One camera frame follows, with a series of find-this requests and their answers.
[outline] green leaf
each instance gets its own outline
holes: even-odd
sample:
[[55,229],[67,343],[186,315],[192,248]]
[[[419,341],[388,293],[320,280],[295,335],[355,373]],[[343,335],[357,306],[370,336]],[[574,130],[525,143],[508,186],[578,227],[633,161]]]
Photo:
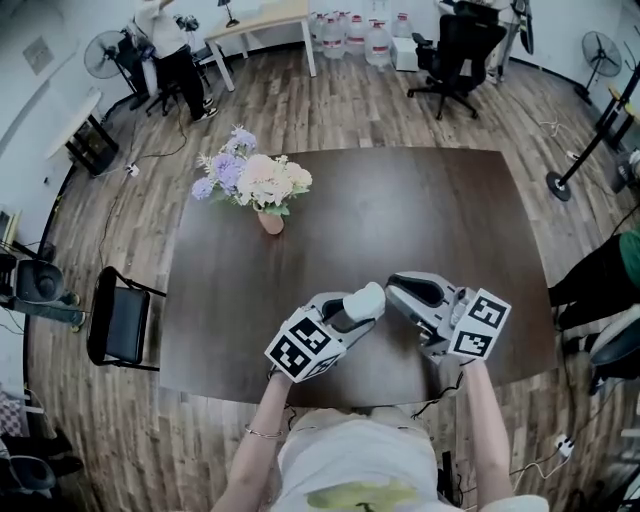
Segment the green leaf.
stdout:
[[264,213],[269,213],[271,215],[289,215],[289,207],[286,203],[280,204],[280,206],[276,206],[275,204],[270,204],[264,207],[262,210]]
[[292,196],[297,196],[298,194],[305,194],[306,192],[309,192],[309,189],[307,187],[293,187],[293,191],[291,192]]

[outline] flower arrangement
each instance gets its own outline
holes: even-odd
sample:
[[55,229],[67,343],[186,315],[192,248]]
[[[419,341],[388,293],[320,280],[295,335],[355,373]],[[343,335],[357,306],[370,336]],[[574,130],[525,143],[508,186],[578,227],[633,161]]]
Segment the flower arrangement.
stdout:
[[311,174],[283,155],[276,159],[254,154],[256,137],[242,126],[234,127],[231,139],[215,156],[200,154],[206,172],[191,189],[196,199],[213,197],[257,212],[289,215],[287,201],[309,192]]

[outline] bracelet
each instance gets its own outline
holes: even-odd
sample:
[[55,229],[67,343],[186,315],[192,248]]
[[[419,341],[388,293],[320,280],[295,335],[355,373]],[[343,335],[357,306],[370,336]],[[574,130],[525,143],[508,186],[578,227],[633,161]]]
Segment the bracelet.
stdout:
[[250,429],[249,425],[246,425],[244,427],[244,431],[247,434],[252,434],[254,436],[263,437],[264,439],[278,439],[283,434],[282,430],[279,430],[277,434],[262,434],[261,432],[256,432],[255,430]]

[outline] dark wooden table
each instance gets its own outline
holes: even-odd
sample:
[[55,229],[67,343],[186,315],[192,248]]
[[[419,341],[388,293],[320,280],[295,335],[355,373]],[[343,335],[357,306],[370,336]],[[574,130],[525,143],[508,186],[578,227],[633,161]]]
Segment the dark wooden table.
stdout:
[[[282,321],[313,295],[352,292],[394,272],[483,287],[513,309],[488,361],[494,384],[555,367],[547,286],[533,232],[502,155],[375,148],[290,155],[313,175],[277,237],[255,212],[189,198],[169,278],[160,384],[258,402],[263,355]],[[290,402],[316,407],[418,402],[439,393],[416,329],[393,306]]]

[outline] black stand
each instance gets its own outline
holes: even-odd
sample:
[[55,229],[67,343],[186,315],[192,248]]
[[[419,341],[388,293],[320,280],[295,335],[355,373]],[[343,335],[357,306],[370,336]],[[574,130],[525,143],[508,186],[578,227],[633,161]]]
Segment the black stand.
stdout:
[[627,87],[625,87],[624,92],[622,93],[622,96],[620,97],[618,102],[615,104],[613,109],[611,109],[611,113],[609,114],[609,117],[607,117],[604,120],[600,129],[596,133],[596,136],[589,143],[589,145],[582,152],[582,154],[578,157],[575,163],[571,166],[571,169],[569,169],[564,176],[560,176],[556,172],[550,172],[549,174],[547,174],[547,177],[546,177],[547,186],[549,187],[549,190],[551,190],[553,195],[556,196],[558,199],[560,199],[561,201],[568,201],[569,199],[571,199],[571,189],[569,188],[569,185],[567,184],[567,182],[569,181],[571,176],[573,176],[576,173],[576,171],[580,168],[583,162],[589,157],[589,155],[593,152],[593,150],[600,143],[600,141],[605,137],[605,135],[609,133],[609,129],[611,128],[614,121],[618,117],[620,110],[622,110],[624,106],[629,102],[629,99],[631,98],[631,94],[635,90],[639,81],[640,81],[640,65],[636,65],[633,71],[633,75],[631,76],[629,83],[627,84]]
[[227,7],[227,12],[229,13],[229,21],[227,22],[227,28],[231,28],[231,27],[235,27],[236,25],[239,25],[240,22],[235,19],[233,17],[233,15],[231,14],[231,9],[229,9],[229,4],[227,3],[226,5]]

